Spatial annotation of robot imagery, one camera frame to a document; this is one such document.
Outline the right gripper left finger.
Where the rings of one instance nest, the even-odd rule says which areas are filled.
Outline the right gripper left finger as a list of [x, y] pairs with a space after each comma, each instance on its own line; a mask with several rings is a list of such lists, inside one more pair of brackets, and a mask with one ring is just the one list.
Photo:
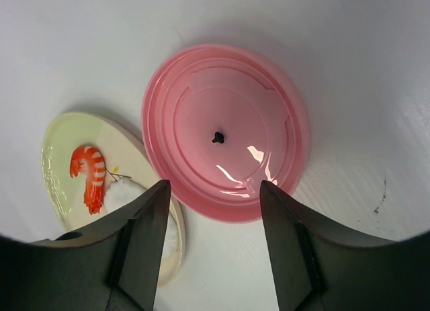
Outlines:
[[56, 240], [1, 238], [2, 310], [152, 310], [171, 185]]

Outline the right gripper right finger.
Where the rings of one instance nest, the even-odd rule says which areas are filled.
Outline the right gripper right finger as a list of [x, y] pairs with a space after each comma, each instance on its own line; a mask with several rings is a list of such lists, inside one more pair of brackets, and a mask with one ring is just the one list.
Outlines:
[[429, 234], [400, 242], [344, 226], [274, 184], [261, 215], [280, 310], [428, 310]]

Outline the cream round plate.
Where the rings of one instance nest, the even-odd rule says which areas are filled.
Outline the cream round plate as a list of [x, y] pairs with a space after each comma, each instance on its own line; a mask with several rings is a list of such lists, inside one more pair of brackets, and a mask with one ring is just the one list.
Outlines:
[[66, 113], [48, 125], [41, 166], [48, 196], [67, 232], [115, 212], [159, 181], [137, 137], [88, 113]]

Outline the pink round lid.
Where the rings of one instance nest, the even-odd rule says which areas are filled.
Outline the pink round lid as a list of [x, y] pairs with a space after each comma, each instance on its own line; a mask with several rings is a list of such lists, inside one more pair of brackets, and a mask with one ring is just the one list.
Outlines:
[[311, 148], [306, 106], [268, 57], [200, 44], [168, 58], [142, 101], [150, 163], [191, 210], [219, 222], [259, 220], [262, 181], [297, 188]]

